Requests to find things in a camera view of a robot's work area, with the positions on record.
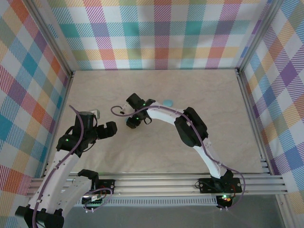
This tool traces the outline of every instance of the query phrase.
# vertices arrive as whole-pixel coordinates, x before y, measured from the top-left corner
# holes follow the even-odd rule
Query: marble-pattern surface
[[[193,107],[209,128],[221,160],[241,172],[261,172],[258,148],[250,127],[234,70],[79,71],[76,73],[56,135],[56,142],[74,124],[75,113],[99,109],[98,124],[115,121],[117,134],[97,141],[74,171],[97,172],[208,172],[198,153],[180,140],[173,125],[153,120],[136,129],[124,117],[111,114],[132,94],[173,107]]]

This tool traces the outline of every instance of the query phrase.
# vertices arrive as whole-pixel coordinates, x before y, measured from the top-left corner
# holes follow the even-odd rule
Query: purple cable
[[[95,190],[88,191],[88,192],[86,193],[86,194],[92,194],[92,193],[94,193],[94,192],[103,191],[103,190],[109,190],[111,195],[109,196],[109,198],[108,198],[102,205],[100,205],[99,207],[95,208],[94,210],[91,210],[92,212],[94,212],[94,211],[100,209],[103,205],[105,205],[105,204],[112,198],[113,191],[112,191],[111,188],[100,188],[100,189],[95,189]],[[86,207],[87,204],[88,204],[88,203],[85,204],[85,207],[84,207],[84,208],[86,209],[86,211],[90,211],[90,210]]]
[[[232,169],[232,168],[229,168],[228,166],[226,166],[226,165],[220,163],[219,161],[213,159],[213,158],[207,153],[206,147],[205,147],[205,145],[204,145],[204,143],[203,143],[203,140],[202,140],[201,137],[200,137],[199,132],[197,131],[196,127],[194,126],[194,124],[192,123],[192,121],[189,119],[189,117],[186,116],[184,113],[181,113],[181,112],[179,112],[179,111],[176,111],[176,110],[171,109],[171,108],[168,108],[168,107],[159,106],[159,105],[151,105],[151,106],[148,106],[148,107],[144,107],[144,108],[141,108],[141,109],[139,109],[139,110],[137,110],[136,112],[131,113],[131,114],[117,114],[117,113],[115,113],[115,112],[113,111],[114,108],[120,108],[120,109],[123,109],[123,108],[122,108],[121,106],[119,106],[119,105],[113,106],[113,107],[111,108],[111,113],[114,114],[114,115],[116,115],[116,116],[120,116],[120,117],[132,116],[132,115],[135,115],[135,114],[141,112],[142,110],[150,109],[150,108],[163,109],[163,110],[166,110],[166,111],[169,111],[169,112],[172,112],[172,113],[176,113],[176,114],[178,114],[178,115],[183,116],[183,117],[190,123],[191,127],[193,128],[193,130],[194,130],[196,136],[197,136],[198,139],[199,139],[200,144],[202,145],[202,148],[203,148],[203,150],[204,150],[205,155],[206,155],[211,161],[215,162],[216,164],[219,164],[219,165],[223,166],[224,168],[226,168],[226,169],[228,169],[228,170],[231,170],[231,171],[233,171],[233,172],[239,174],[239,175],[241,176],[241,178],[243,179],[244,187],[243,187],[243,191],[242,191],[242,193],[241,193],[241,196],[240,196],[239,200],[238,200],[234,205],[232,205],[232,206],[230,207],[230,209],[231,209],[231,208],[234,208],[234,207],[242,200],[242,198],[243,198],[243,196],[244,196],[244,193],[245,193],[245,189],[246,189],[246,183],[245,183],[245,178],[244,178],[243,174],[240,173],[239,171],[237,171],[237,170],[235,170],[235,169]]]
[[[54,174],[54,172],[59,168],[59,166],[76,150],[76,148],[79,146],[79,144],[81,143],[81,140],[84,136],[84,124],[82,122],[82,119],[80,117],[79,112],[71,105],[69,105],[69,107],[76,113],[79,121],[80,121],[80,125],[81,125],[81,134],[79,137],[78,142],[76,143],[76,145],[73,147],[73,149],[56,165],[54,166],[53,170],[50,172],[50,174],[48,175],[46,181],[44,182],[41,191],[38,195],[37,200],[41,200],[43,192],[45,190],[45,188],[47,187],[47,184],[49,182],[49,180],[51,179],[52,175]],[[33,218],[32,218],[32,224],[33,224],[33,228],[38,228],[37,224],[36,224],[36,215],[37,215],[37,210],[38,210],[38,206],[39,206],[39,202],[36,202],[35,204],[35,208],[34,208],[34,212],[33,212]]]

